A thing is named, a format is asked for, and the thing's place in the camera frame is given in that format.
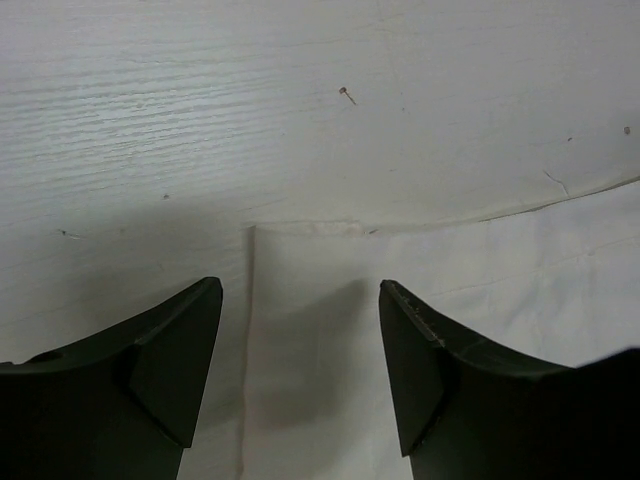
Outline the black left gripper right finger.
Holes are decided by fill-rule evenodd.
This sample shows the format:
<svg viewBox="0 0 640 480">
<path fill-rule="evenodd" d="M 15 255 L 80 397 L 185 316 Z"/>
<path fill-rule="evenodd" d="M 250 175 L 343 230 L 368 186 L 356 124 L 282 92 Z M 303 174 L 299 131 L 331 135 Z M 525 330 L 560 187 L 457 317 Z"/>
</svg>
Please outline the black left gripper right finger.
<svg viewBox="0 0 640 480">
<path fill-rule="evenodd" d="M 380 286 L 401 453 L 417 479 L 635 479 L 639 352 L 577 367 L 503 346 Z"/>
</svg>

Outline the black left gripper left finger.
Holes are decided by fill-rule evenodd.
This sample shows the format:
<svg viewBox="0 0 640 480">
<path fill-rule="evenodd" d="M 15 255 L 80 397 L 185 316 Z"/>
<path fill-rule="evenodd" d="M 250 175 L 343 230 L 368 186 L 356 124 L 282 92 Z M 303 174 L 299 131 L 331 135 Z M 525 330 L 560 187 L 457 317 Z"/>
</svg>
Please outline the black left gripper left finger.
<svg viewBox="0 0 640 480">
<path fill-rule="evenodd" d="M 223 305 L 215 277 L 1 366 L 5 479 L 173 479 L 194 439 Z"/>
</svg>

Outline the white skirt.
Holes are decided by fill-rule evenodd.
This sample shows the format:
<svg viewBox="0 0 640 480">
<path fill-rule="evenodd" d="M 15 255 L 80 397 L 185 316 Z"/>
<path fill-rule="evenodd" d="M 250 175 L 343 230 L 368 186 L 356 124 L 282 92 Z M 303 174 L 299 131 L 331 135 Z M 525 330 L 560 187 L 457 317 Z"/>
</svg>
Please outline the white skirt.
<svg viewBox="0 0 640 480">
<path fill-rule="evenodd" d="M 246 479 L 407 479 L 378 295 L 395 280 L 517 351 L 578 366 L 639 343 L 639 187 L 417 233 L 259 228 Z"/>
</svg>

